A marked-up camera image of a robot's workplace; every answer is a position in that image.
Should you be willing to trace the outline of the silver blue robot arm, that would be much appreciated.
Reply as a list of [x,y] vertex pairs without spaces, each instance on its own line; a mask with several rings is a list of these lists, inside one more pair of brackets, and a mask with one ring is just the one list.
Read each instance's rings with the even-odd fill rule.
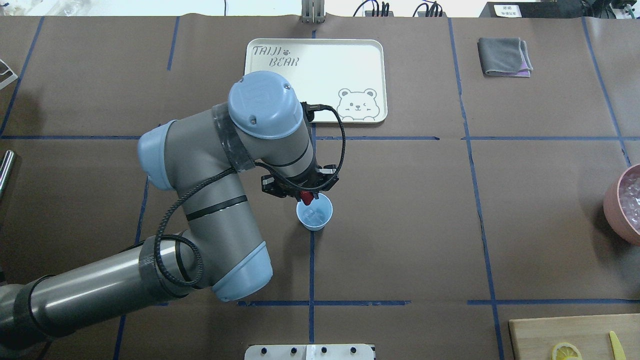
[[331,105],[300,102],[286,78],[253,71],[212,109],[142,135],[151,184],[175,191],[153,235],[106,259],[1,289],[1,358],[210,287],[224,302],[267,285],[273,269],[239,174],[263,168],[263,193],[311,205],[339,180],[343,161],[320,166],[310,128]]

